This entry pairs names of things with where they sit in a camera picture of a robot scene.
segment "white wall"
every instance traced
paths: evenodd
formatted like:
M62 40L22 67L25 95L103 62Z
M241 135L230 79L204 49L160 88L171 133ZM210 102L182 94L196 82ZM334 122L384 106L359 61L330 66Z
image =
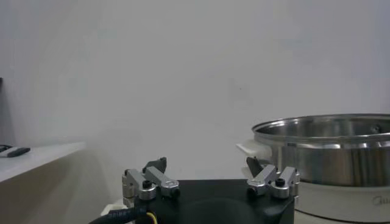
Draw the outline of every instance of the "white wall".
M174 178L239 178L234 144L258 122L388 113L388 10L379 0L1 1L2 138L88 145L0 184L1 217L86 223L121 196L125 168L167 156Z

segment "black plastic part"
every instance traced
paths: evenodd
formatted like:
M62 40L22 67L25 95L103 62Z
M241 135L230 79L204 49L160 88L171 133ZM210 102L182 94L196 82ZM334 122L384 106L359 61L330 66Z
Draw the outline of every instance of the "black plastic part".
M7 157L12 158L12 157L17 157L20 155L23 155L27 152L29 152L31 149L30 148L18 148L10 153L7 154Z
M286 184L284 179L278 178L275 180L275 185L277 187L283 187Z
M257 160L256 157L247 157L246 164L248 165L253 177L257 176L263 170L259 160Z
M146 168L154 166L156 167L161 173L165 173L166 170L166 157L162 157L155 161L150 161L146 164L146 166L142 169L142 173L145 173Z
M157 191L155 200L136 198L135 206L148 206L159 224L293 224L294 197L279 199L267 192L252 198L247 180L181 180L176 200ZM136 224L150 224L141 217Z
M180 189L174 189L172 192L171 192L171 196L172 198L178 198L180 197Z
M246 192L247 192L248 196L251 198L255 198L257 196L256 190L251 188L251 187L248 188Z
M107 215L93 220L90 224L122 224L128 223L138 219L139 217L145 216L147 208L137 207L130 209L120 209L110 211Z

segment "black cable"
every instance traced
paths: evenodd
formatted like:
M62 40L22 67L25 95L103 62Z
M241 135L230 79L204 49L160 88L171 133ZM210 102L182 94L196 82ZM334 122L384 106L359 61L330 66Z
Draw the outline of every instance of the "black cable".
M93 220L90 224L123 224L134 221L146 213L145 207L112 210L107 215Z

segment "pot handle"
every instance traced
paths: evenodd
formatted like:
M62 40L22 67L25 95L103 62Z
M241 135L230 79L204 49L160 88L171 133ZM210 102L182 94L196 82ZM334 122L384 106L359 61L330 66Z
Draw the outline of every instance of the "pot handle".
M246 140L244 143L236 145L245 155L256 157L257 159L271 160L272 149L269 145L262 144L253 139Z

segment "screw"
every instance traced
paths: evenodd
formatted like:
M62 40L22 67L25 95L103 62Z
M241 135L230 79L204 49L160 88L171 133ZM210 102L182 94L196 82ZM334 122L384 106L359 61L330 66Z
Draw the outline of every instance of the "screw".
M285 184L286 184L286 182L284 179L278 178L277 180L275 180L275 185L277 187L283 187Z
M152 182L150 182L149 180L144 180L144 181L142 182L142 188L143 188L143 189L151 188L151 186L152 186Z

